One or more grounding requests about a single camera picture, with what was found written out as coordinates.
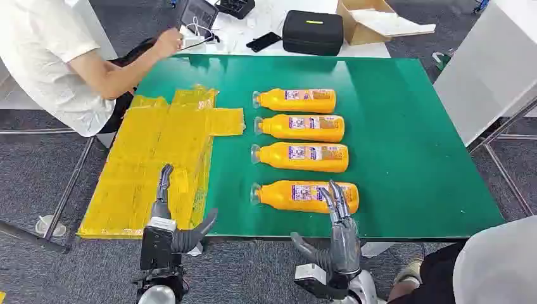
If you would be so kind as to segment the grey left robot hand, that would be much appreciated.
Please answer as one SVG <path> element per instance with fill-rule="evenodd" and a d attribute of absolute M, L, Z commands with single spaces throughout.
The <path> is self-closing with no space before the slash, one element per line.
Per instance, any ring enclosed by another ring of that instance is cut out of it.
<path fill-rule="evenodd" d="M 170 174 L 173 166 L 166 164 L 159 176 L 156 188 L 156 200 L 151 207 L 151 215 L 147 227 L 155 227 L 163 230 L 172 237 L 170 248 L 173 253 L 188 253 L 207 235 L 213 227 L 218 214 L 217 208 L 212 208 L 206 218 L 194 229 L 184 230 L 177 228 L 177 222 L 172 220 L 168 207 L 168 188 L 170 186 Z"/>

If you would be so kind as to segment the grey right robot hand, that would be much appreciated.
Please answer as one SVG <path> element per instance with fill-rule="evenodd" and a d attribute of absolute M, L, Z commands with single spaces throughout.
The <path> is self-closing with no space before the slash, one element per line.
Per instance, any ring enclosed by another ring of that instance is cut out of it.
<path fill-rule="evenodd" d="M 318 249 L 307 243 L 297 232 L 291 233 L 294 247 L 311 263 L 328 272 L 354 275 L 360 271 L 360 242 L 357 224 L 351 217 L 343 188 L 333 180 L 328 189 L 320 189 L 331 218 L 330 247 Z"/>

